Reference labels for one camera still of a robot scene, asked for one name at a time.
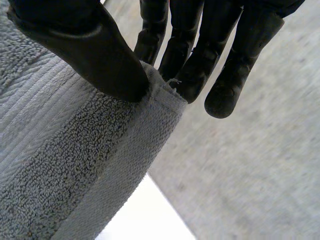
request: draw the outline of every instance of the gray towel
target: gray towel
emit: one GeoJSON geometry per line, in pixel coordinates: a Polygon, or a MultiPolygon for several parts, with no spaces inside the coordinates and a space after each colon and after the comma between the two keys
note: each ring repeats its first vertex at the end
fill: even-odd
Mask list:
{"type": "Polygon", "coordinates": [[[0,238],[93,239],[187,103],[147,64],[140,103],[104,95],[17,31],[7,7],[0,0],[0,238]]]}

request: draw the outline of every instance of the white surface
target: white surface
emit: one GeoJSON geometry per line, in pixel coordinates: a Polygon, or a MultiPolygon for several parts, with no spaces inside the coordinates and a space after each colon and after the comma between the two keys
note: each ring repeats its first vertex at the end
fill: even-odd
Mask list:
{"type": "Polygon", "coordinates": [[[96,240],[194,240],[195,237],[146,175],[96,240]]]}

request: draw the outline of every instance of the gloved hand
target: gloved hand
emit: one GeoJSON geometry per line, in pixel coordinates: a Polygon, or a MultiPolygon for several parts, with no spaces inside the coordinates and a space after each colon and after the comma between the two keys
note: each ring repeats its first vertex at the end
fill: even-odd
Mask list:
{"type": "MultiPolygon", "coordinates": [[[[260,52],[304,0],[140,0],[142,31],[135,54],[154,64],[171,10],[171,39],[159,72],[189,103],[206,84],[240,17],[232,49],[205,100],[213,117],[234,110],[260,52]],[[193,49],[201,13],[199,40],[193,49]]],[[[106,94],[136,102],[146,92],[147,77],[98,0],[10,0],[9,17],[30,38],[69,63],[106,94]]]]}
{"type": "Polygon", "coordinates": [[[8,17],[107,95],[138,102],[149,81],[98,0],[9,0],[8,17]]]}
{"type": "MultiPolygon", "coordinates": [[[[234,110],[260,52],[304,0],[170,0],[172,33],[159,72],[189,103],[200,94],[239,19],[224,68],[204,106],[226,118],[234,110]],[[199,39],[193,49],[200,15],[199,39]]],[[[143,28],[134,52],[154,64],[165,36],[168,0],[140,0],[143,28]]]]}

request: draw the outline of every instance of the terry cloth texture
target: terry cloth texture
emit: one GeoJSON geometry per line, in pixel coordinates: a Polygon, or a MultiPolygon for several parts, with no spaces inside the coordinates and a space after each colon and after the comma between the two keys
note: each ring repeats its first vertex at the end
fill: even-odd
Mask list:
{"type": "Polygon", "coordinates": [[[7,7],[0,0],[0,239],[94,239],[187,103],[147,64],[140,103],[104,95],[16,30],[7,7]]]}

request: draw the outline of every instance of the floor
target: floor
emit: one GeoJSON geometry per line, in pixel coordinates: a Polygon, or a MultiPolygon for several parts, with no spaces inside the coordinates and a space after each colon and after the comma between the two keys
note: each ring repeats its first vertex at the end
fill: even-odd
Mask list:
{"type": "Polygon", "coordinates": [[[95,240],[195,240],[147,174],[95,240]]]}
{"type": "MultiPolygon", "coordinates": [[[[139,1],[110,1],[107,9],[133,48],[142,24],[139,1]]],[[[149,174],[197,239],[320,236],[319,10],[319,0],[308,0],[285,19],[233,114],[214,119],[204,100],[231,37],[154,161],[149,174]]]]}

